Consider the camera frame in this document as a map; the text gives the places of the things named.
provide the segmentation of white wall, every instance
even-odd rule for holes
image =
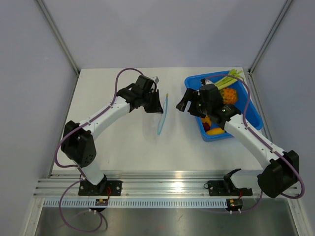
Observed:
[[[33,0],[0,4],[0,234],[17,236],[62,130],[75,75]]]
[[[315,1],[293,3],[254,80],[275,143],[300,155],[306,206],[315,223]]]
[[[81,68],[249,67],[284,0],[45,0]]]

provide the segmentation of green vegetable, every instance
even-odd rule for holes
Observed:
[[[232,69],[230,72],[229,72],[229,75],[233,75],[233,76],[236,76],[238,78],[241,78],[243,79],[242,76],[240,76],[240,73],[242,73],[242,71],[237,71],[236,69]],[[217,81],[215,83],[215,86],[218,87],[218,89],[223,89],[225,87],[228,87],[230,86],[231,84],[235,83],[237,81],[237,79],[234,79],[232,77],[228,77],[228,76],[225,76],[224,78],[220,79],[219,81]]]

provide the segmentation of blue basket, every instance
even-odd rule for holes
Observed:
[[[185,79],[185,86],[187,88],[191,88],[194,90],[199,90],[199,88],[201,87],[201,79],[212,76],[212,75],[219,75],[219,74],[228,74],[229,71],[220,71],[220,72],[215,72],[215,73],[210,73],[210,74],[203,74],[203,75],[194,75],[194,76],[189,76]],[[220,79],[222,79],[223,76],[218,76],[215,78],[212,78],[211,81],[212,82],[217,82]],[[241,82],[237,81],[234,84],[230,85],[229,88],[233,88],[235,90],[237,90],[237,94],[238,94],[238,101],[235,104],[235,106],[243,113],[244,108],[245,108],[245,104],[247,101],[247,97],[248,94],[244,88],[244,86],[242,85]],[[252,124],[252,126],[254,126],[257,130],[262,128],[262,120],[261,117],[259,116],[255,106],[253,105],[252,102],[250,102],[249,107],[247,109],[246,112],[246,119]],[[206,142],[211,142],[211,141],[215,141],[215,140],[220,140],[220,139],[226,139],[226,138],[230,138],[232,137],[232,135],[230,135],[229,133],[225,132],[224,134],[217,134],[217,135],[208,135],[202,125],[201,122],[201,118],[196,117],[198,126],[199,126],[199,130],[201,133],[201,137],[204,141]],[[212,123],[211,128],[216,128],[218,127],[216,124]]]

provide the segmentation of white table surface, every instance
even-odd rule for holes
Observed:
[[[195,117],[175,109],[186,91],[188,76],[241,67],[140,68],[148,77],[158,76],[157,85],[163,105],[169,93],[168,112],[163,131],[156,135],[156,114],[143,108],[132,111],[108,127],[96,140],[96,161],[102,170],[117,171],[205,171],[261,169],[257,160],[235,138],[204,142]],[[67,116],[79,122],[108,104],[113,97],[115,78],[120,68],[82,69]],[[134,83],[135,71],[124,72],[118,89]],[[61,164],[73,164],[59,150]],[[54,173],[61,169],[54,165]]]

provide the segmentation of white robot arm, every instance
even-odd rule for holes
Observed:
[[[80,124],[88,124],[71,134],[63,142],[61,150],[82,170],[86,181],[81,184],[85,184],[91,194],[101,194],[107,182],[106,176],[95,161],[95,140],[113,122],[139,107],[143,107],[146,113],[162,114],[157,82],[157,77],[151,79],[140,75],[135,84],[117,92],[115,102],[110,107],[105,106],[79,123],[69,121],[65,125],[63,136],[78,128]]]
[[[266,195],[275,198],[295,184],[299,180],[297,153],[285,152],[271,143],[246,121],[234,105],[223,103],[222,96],[214,84],[207,83],[206,79],[201,82],[203,85],[199,91],[191,88],[186,90],[176,108],[183,112],[188,101],[191,101],[188,109],[191,115],[210,117],[212,122],[238,139],[262,167],[260,171],[236,169],[223,178],[222,186],[229,193],[237,193],[240,189],[246,191],[260,188]]]

